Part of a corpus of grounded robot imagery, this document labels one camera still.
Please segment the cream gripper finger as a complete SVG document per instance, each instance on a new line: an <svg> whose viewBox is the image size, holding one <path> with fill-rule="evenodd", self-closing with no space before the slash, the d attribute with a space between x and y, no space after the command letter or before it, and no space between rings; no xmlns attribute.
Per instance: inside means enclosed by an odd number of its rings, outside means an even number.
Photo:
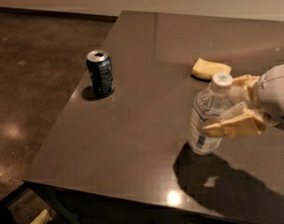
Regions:
<svg viewBox="0 0 284 224"><path fill-rule="evenodd" d="M261 134L265 128L262 112L248 108L245 102L234 105L201 124L201 132L209 137L253 136Z"/></svg>
<svg viewBox="0 0 284 224"><path fill-rule="evenodd" d="M233 79L233 85L246 90L248 92L248 96L252 98L254 85L257 83L259 78L260 76L252 76L252 75L243 75L240 77L235 77Z"/></svg>

